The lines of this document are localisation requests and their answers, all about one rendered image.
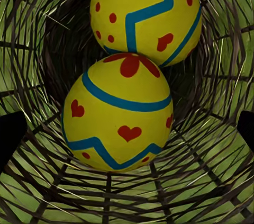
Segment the easter egg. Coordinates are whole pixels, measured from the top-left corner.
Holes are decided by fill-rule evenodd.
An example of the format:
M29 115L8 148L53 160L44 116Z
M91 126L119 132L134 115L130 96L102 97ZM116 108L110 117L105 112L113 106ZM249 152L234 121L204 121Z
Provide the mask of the easter egg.
M159 68L185 61L202 30L200 0L91 0L89 14L108 55L139 53Z
M169 84L157 64L139 53L120 52L77 77L60 124L66 146L81 163L121 174L159 156L173 116Z

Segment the wicker basket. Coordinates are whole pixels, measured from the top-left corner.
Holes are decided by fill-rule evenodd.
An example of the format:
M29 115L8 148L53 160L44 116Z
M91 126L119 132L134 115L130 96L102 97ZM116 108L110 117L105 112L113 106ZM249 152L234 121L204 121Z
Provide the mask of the wicker basket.
M1 3L2 0L0 0ZM249 32L254 30L254 24L250 24L249 20L246 17L246 14L240 7L237 0L232 0L233 6L230 4L229 0L224 0L225 2L225 8L226 8L226 15L228 19L228 25L229 25L229 31L225 30L225 35L220 36L220 33L218 29L216 28L216 21L213 17L211 7L214 8L215 16L217 19L218 12L216 11L215 7L215 1L214 0L200 0L200 4L202 7L202 30L199 42L195 48L196 52L196 59L195 59L195 65L193 72L190 73L193 78L193 83L191 88L188 89L186 96L178 93L178 90L180 89L181 85L177 88L178 81L180 76L177 78L173 84L169 86L170 93L172 94L172 98L176 95L180 96L184 99L183 103L181 103L178 107L174 109L174 116L173 116L173 122L171 125L171 132L175 132L176 135L174 135L171 139L166 141L165 145L163 146L160 153L164 153L168 150L169 152L165 153L164 155L160 157L156 157L153 160L151 160L148 164L150 166L151 174L139 176L139 173L135 174L124 174L124 173L109 173L109 172L102 172L95 169L90 168L89 166L84 165L81 163L76 157L73 156L69 148L66 146L66 142L63 139L63 135L61 132L61 112L64 107L64 102L68 96L68 92L65 90L65 88L61 85L61 81L64 82L64 79L59 80L58 75L56 73L56 70L54 68L54 56L60 55L62 56L62 63L63 63L63 69L65 73L65 80L68 83L69 88L71 89L71 84L68 77L68 71L67 71L67 63L66 63L66 56L65 51L67 49L67 46L69 44L69 41L73 35L77 36L77 40L74 44L74 47L72 49L70 60L71 60L71 66L73 75L75 78L75 81L77 80L77 76L75 74L76 66L78 64L81 74L87 69L87 67L90 67L94 63L96 63L99 60L102 60L106 57L108 57L108 53L102 49L102 47L99 47L98 52L96 53L95 57L90 57L90 53L92 49L95 47L97 40L95 36L90 37L88 40L86 40L86 45L83 46L83 48L80 50L80 47L85 40L85 36L87 36L91 31L92 27L90 26L90 14L85 10L83 7L83 4L87 1L91 0L60 0L55 6L50 7L50 9L45 13L46 7L49 3L55 0L48 0L47 3L41 7L44 0L40 2L38 6L36 6L38 0L33 0L30 2L30 0L13 0L13 8L7 18L7 7L10 2L10 0L5 0L5 10L2 15L5 16L4 21L4 31L2 34L2 38L0 40L0 48L2 48L3 53L3 80L4 80L4 67L5 67L5 47L9 48L9 57L11 61L11 72L8 70L10 74L10 85L13 82L14 90L10 91L4 91L3 86L3 92L0 92L0 105L5 110L6 114L10 114L10 112L6 109L5 104L3 102L3 97L10 96L11 101L14 106L14 112L19 112L19 110L23 111L24 115L27 117L27 119L30 121L30 123L33 125L34 130L32 131L28 125L28 130L24 134L24 137L21 139L19 145L16 148L16 153L19 155L19 157L25 159L33 168L34 170L41 176L41 178L46 181L50 187L47 188L43 185L40 185L33 177L32 173L28 172L21 164L12 156L10 161L7 162L5 168L3 169L3 173L7 174L11 177L13 177L24 189L26 190L20 190L15 186L12 186L10 184L7 184L3 181L0 181L0 184L18 201L20 202L15 195L5 186L8 185L18 191L21 191L29 196L34 197L37 201L39 201L40 205L37 208L36 212L31 212L26 206L24 206L21 202L20 205L0 196L0 208L4 210L6 213L3 214L0 212L0 217L4 220L8 221L11 224L24 224L14 213L14 211L6 204L7 202L26 213L32 215L32 219L30 220L29 224L38 224L40 220L46 222L47 224L92 224L89 221L76 216L80 221L82 222L66 222L66 221L51 221L47 218L44 218L42 215L44 211L47 210L57 210L57 211L65 211L69 214L71 212L77 212L77 213L86 213L86 214L93 214L98 217L102 216L102 223L101 224L108 224L110 221L109 216L113 216L114 219L125 219L128 221L134 222L134 224L149 224L151 222L162 222L166 221L167 224L174 224L174 221L184 215L187 212L197 210L200 208L206 207L203 211L198 213L196 216L191 218L189 221L187 221L185 224L199 224L201 222L217 218L217 221L214 221L212 224L224 224L229 219L237 215L238 213L241 213L245 219L242 220L239 224L254 224L254 213L251 213L247 207L250 205L251 202L254 201L254 193L249 196L244 201L240 201L238 199L238 195L249 185L251 185L254 182L254 153L252 150L249 151L248 154L246 154L245 159L243 160L242 164L238 167L236 172L225 182L221 181L221 176L215 174L215 169L219 167L219 165L225 161L230 155L228 155L226 158L223 158L220 162L215 164L213 167L209 168L209 164L224 150L227 148L230 148L230 146L234 143L234 139L232 140L231 144L228 145L226 148L220 150L215 156L213 156L211 159L209 159L207 162L204 162L202 157L207 155L209 151L214 148L217 144L219 144L224 138L221 140L220 137L224 134L224 132L227 131L229 126L232 126L235 128L230 134L227 135L229 137L233 133L237 132L237 114L244 102L244 110L246 108L247 98L249 91L254 84L254 53L252 54L252 64L250 69L249 76L241 76L241 71L243 64L246 59L246 51L244 48L243 43L243 37L242 33ZM23 3L24 2L24 3ZM217 2L221 6L221 1L217 0ZM18 10L20 4L23 3L21 14L18 19L18 22L16 23L16 11ZM252 4L252 0L250 0L251 5L249 4L252 14L254 17L254 7ZM27 11L27 14L22 22L21 17L23 15L23 12L26 8L26 6L29 6L29 10ZM237 6L241 10L242 14L246 18L247 26L243 29L240 27L239 17L238 17L238 11ZM75 24L75 26L72 28L72 30L68 29L68 26L74 16L77 14L75 13L73 17L69 20L69 22L66 24L66 26L63 25L64 31L60 37L60 40L56 45L56 38L53 45L53 52L51 52L51 45L53 40L53 35L58 28L58 25L60 25L61 21L71 14L74 10L76 10L78 7L81 7L83 11L85 12L85 15L87 15L87 18L81 23L81 25L77 28L77 25L79 24L82 17L78 20L78 22ZM234 18L234 27L232 26L232 23L230 21L229 12L232 13L232 16ZM35 11L34 11L35 10ZM22 44L19 44L20 41L20 31L24 24L27 22L28 17L30 16L31 12L33 12L32 15L32 21L29 26L29 29L31 28L30 32L30 39L29 44L26 44L26 26L25 26L25 36L24 41ZM42 16L44 16L44 22L42 26L44 26L44 35L43 35L43 48L40 50L40 48L36 47L37 44L37 31L38 31L38 23L41 20ZM33 30L33 21L35 20L35 28ZM11 34L11 41L6 42L6 31L12 22L12 34ZM19 31L17 36L15 36L16 27L19 23ZM68 41L66 43L66 36L67 31L70 32L70 36L68 38ZM231 38L232 42L232 55L230 55L230 67L229 67L229 73L225 75L225 72L223 71L222 63L221 63L221 52L219 52L219 40L224 38ZM216 45L216 52L214 51L213 43L215 42ZM239 63L239 47L241 50L241 62ZM19 57L19 49L23 49L22 54L22 67L20 66L18 57ZM29 50L28 55L28 66L27 71L24 72L24 58L25 58L25 52L26 50ZM34 79L33 79L33 86L30 83L30 80L28 78L29 69L30 69L30 60L31 56L33 56L33 67L36 69L37 72L37 81L38 84L35 85ZM16 68L14 66L14 57L17 62L17 68L18 71L16 71ZM92 61L93 60L93 61ZM189 55L186 59L187 67L189 68L189 64L192 60L192 54ZM238 67L238 74L237 76L234 75L235 65L237 64ZM219 75L219 69L221 68L222 75ZM170 74L173 72L172 66L168 67L162 67L160 68L163 72L163 75L167 81L170 79ZM221 89L220 97L218 98L217 102L214 104L214 100L216 98L216 88L220 81L223 79L223 82L225 79L227 79L226 87L225 89ZM5 80L4 80L5 81ZM234 110L233 114L230 116L230 109L231 109L231 103L232 98L234 95L235 88L237 86L238 81L241 82L248 82L247 84L247 90L244 93L242 99L238 99L237 107ZM230 85L233 82L233 86L230 87ZM208 88L207 88L208 87ZM176 89L177 88L177 89ZM225 99L224 99L224 105L222 106L221 110L223 109L223 116L221 117L218 113L220 101L225 93ZM32 99L33 98L33 99ZM47 115L47 112L44 108L43 102L48 106L52 117L49 117ZM209 106L207 104L209 103ZM213 113L213 109L215 106L217 106L217 112ZM252 105L252 112L254 113L254 102ZM189 139L186 141L186 136L190 132L190 130L195 127L197 124L199 124L201 121L205 120L207 121L210 117L216 118L216 120L221 120L222 122L218 124L216 127L214 127L211 131L208 131L209 128L211 128L212 125L207 127L201 132L198 132L192 139ZM52 126L52 123L54 124L55 128ZM213 145L208 148L206 151L204 151L205 148L201 151L201 153L198 155L197 151L200 150L202 147L208 145L210 141L213 140L214 137L212 137L209 141L205 142L204 144L200 145L199 147L196 147L196 145L199 144L204 138L209 136L212 132L220 128L226 124L222 132L216 137L215 142ZM193 142L194 139L196 139L198 136L200 136L204 131L207 132L203 137L198 139L194 144L190 145L190 143ZM57 152L61 155L58 156L55 153L49 151L46 147L41 145L39 143L39 140L36 139L37 134L45 134L48 137L50 137L50 141L53 141L57 145L59 145L66 153L61 153L53 144L51 144ZM28 145L27 141L30 141L37 150L45 157L46 160L40 158ZM177 145L176 143L182 142L180 145ZM24 151L20 148L23 147L26 151L28 151L30 154L35 156L41 164L45 167L41 167L39 165L36 165L33 163L28 156L24 153ZM179 151L180 149L187 146L188 148L185 149L182 153L179 155L176 155L174 157L170 157L175 152ZM184 155L183 158L181 158L179 161L171 163L176 158ZM49 157L53 157L57 160L59 160L61 163L63 163L62 168L59 168L53 160ZM170 157L170 158L169 158ZM188 164L177 166L181 162L184 162L185 160L192 159ZM166 162L169 161L165 166L171 165L169 169L165 169L163 171L155 168L155 163L159 162ZM55 170L58 172L58 174L55 174L52 172L52 170L44 163L48 163L51 166L55 168ZM199 167L197 169L193 169L191 171L185 170L190 167L195 162L199 163ZM15 166L18 168L18 170L23 174L23 176L15 173L10 167L9 164L12 166ZM42 174L42 172L38 169L41 168L42 170L48 172L52 178L54 179L53 183L50 183L49 180ZM76 175L76 174L69 174L66 173L67 168L75 169L76 171L82 171L87 172L93 175L93 177L89 176L82 176L82 175ZM175 169L179 170L168 176L162 177L163 174L173 171ZM198 176L195 179L192 179L190 183L188 183L186 186L184 186L182 189L170 191L165 193L165 189L169 189L175 185L180 184L184 179L188 178L189 176L205 171L203 174ZM237 186L236 188L232 189L233 185L236 183L236 181L242 177L247 172L250 172L246 180ZM97 175L97 176L94 176ZM216 188L213 189L211 192L198 195L195 197L189 197L188 199L178 201L175 203L169 204L173 199L175 199L178 195L183 193L186 190L201 186L205 183L193 185L195 182L197 182L199 179L204 177L205 175L208 175L212 181L216 184ZM76 178L80 180L81 182L73 182L65 179L64 177L68 178ZM128 180L128 181L119 181L126 177L135 177L134 179ZM118 184L121 183L132 183L136 180L141 180L143 178L152 177L151 180L144 181L141 183L136 183L134 185L130 185L127 187L114 187L112 186L112 182L118 182ZM176 184L169 185L166 187L162 187L162 183L169 181L170 179L177 179L182 178L180 181L178 181ZM96 185L96 184L90 184L88 182L85 182L84 180L100 180L106 182L106 185ZM31 190L23 183L23 181L31 183L42 195L43 199L38 198L35 196ZM157 191L158 195L154 195L148 198L143 197L137 197L137 196L127 196L127 195L119 195L118 193L131 190L134 187L148 184L148 183L154 183L156 186L156 190L153 190L153 192ZM79 191L79 190L65 190L59 187L59 184L64 185L74 185L79 187L95 187L99 190L104 190L104 193L102 192L93 192L93 191ZM232 190L231 190L232 189ZM72 194L79 199L74 198L67 198L64 197L62 194ZM104 199L103 201L92 201L88 200L86 198L82 198L80 195L84 196L95 196L95 197L101 197ZM218 200L211 204L203 205L201 207L197 207L207 199L215 198L221 196ZM127 200L127 201L134 201L134 203L131 204L121 204L117 203L115 200ZM196 223L193 223L195 220L198 220L199 218L207 215L211 211L215 210L216 208L220 207L221 205L225 204L226 202L231 201L231 203L234 205L234 208L230 210L229 212L218 214L216 216L212 216L203 220L200 220ZM75 207L74 209L64 209L60 208L50 202L61 202L65 203L67 205L70 205L72 207ZM176 208L180 205L193 203L194 204L186 209L185 211L178 212L178 213L171 213L172 208ZM160 207L145 210L136 208L135 205L140 205L144 203L159 203L161 204ZM88 210L82 205L86 206L93 206L93 207L99 207L102 209L102 211L96 211L96 210ZM125 213L119 213L115 211L111 211L110 207L117 207L117 210L119 209L127 209L131 211L135 211L134 214L125 214ZM146 213L164 213L165 215L159 218L151 218L151 217L143 217L140 216L141 214Z

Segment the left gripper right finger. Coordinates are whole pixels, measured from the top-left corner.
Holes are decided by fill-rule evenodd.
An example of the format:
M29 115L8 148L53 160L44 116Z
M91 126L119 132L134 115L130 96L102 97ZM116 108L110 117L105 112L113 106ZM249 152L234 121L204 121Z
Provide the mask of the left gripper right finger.
M241 134L240 137L246 141L246 145L248 145L250 150L254 153L254 113L252 110L250 112L247 111L247 109L241 111L237 123L237 133Z

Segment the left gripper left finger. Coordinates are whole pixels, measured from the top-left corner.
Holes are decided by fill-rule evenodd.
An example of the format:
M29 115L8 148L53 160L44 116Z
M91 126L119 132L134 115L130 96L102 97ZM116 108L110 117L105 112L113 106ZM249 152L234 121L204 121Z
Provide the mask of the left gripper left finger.
M0 174L28 130L25 117L21 110L0 116Z

